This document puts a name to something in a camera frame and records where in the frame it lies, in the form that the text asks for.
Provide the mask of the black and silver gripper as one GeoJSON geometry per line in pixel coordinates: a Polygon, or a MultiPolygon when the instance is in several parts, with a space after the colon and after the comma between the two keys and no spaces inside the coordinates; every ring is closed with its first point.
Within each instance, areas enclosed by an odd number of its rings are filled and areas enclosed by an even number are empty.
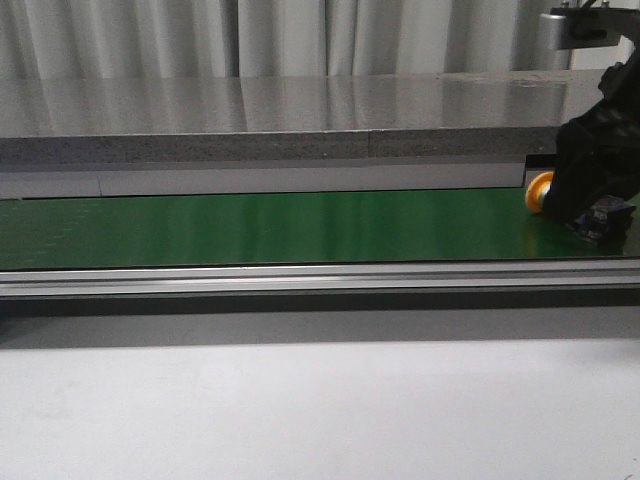
{"type": "MultiPolygon", "coordinates": [[[[639,45],[639,10],[554,7],[539,17],[551,50],[617,46],[622,37],[639,45]]],[[[568,223],[606,195],[629,200],[639,192],[639,52],[608,68],[599,84],[603,98],[562,125],[556,138],[555,172],[543,211],[568,223]]]]}

